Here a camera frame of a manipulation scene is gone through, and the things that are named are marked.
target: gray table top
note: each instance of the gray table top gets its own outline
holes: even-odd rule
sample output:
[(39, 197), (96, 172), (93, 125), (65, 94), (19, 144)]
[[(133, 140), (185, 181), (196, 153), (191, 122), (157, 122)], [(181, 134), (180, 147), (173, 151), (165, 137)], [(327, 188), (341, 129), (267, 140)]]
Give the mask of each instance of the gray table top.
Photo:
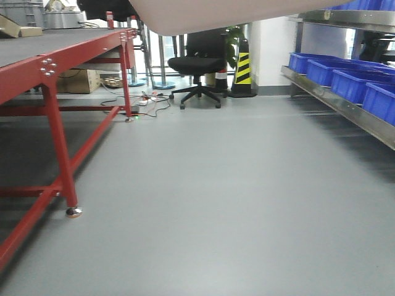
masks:
[(43, 36), (0, 39), (0, 67), (112, 32), (105, 28), (44, 30)]

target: chair backrest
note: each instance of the chair backrest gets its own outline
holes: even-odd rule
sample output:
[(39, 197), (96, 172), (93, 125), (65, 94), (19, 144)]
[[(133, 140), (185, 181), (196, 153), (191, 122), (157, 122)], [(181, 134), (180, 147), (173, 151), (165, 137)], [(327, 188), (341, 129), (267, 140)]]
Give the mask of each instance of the chair backrest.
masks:
[(225, 28), (188, 34), (186, 55), (188, 57), (225, 58)]

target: white overhead object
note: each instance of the white overhead object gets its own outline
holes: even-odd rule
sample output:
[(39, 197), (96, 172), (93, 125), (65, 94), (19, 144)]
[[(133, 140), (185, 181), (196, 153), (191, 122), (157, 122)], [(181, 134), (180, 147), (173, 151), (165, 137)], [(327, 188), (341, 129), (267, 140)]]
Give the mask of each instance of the white overhead object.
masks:
[(129, 0), (147, 27), (164, 36), (227, 27), (337, 6), (350, 0)]

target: chair base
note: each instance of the chair base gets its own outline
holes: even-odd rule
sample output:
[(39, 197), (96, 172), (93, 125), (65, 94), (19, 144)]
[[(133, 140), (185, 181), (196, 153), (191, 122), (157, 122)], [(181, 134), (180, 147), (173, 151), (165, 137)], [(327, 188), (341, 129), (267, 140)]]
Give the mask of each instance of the chair base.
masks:
[(221, 100), (213, 93), (223, 93), (223, 97), (228, 96), (228, 91), (226, 89), (219, 89), (219, 88), (211, 88), (209, 86), (203, 86), (201, 82), (197, 83), (197, 86), (192, 86), (190, 88), (183, 88), (183, 89), (177, 89), (176, 91), (172, 91), (172, 94), (170, 95), (171, 99), (174, 99), (174, 94), (175, 93), (187, 93), (184, 98), (182, 98), (180, 102), (180, 108), (185, 109), (185, 101), (188, 99), (192, 98), (195, 94), (197, 94), (198, 97), (201, 97), (202, 94), (205, 94), (207, 97), (210, 97), (213, 99), (216, 103), (215, 108), (221, 108)]

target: black office chair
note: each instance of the black office chair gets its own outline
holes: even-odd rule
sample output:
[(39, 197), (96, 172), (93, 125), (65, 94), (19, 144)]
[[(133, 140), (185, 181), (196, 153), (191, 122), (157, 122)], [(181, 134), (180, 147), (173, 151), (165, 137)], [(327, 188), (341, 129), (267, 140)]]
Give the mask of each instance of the black office chair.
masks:
[(217, 102), (215, 108), (221, 107), (221, 100), (213, 93), (222, 93), (223, 97), (227, 97), (228, 91), (226, 89), (203, 86), (200, 76), (207, 73), (215, 73), (226, 68), (225, 37), (226, 30), (224, 28), (188, 34), (186, 56), (174, 57), (168, 60), (168, 65), (178, 73), (193, 75), (193, 83), (197, 84), (197, 86), (191, 88), (172, 91), (171, 99), (174, 99), (175, 93), (189, 92), (181, 100), (181, 109), (185, 109), (185, 101), (195, 94), (198, 97), (205, 94)]

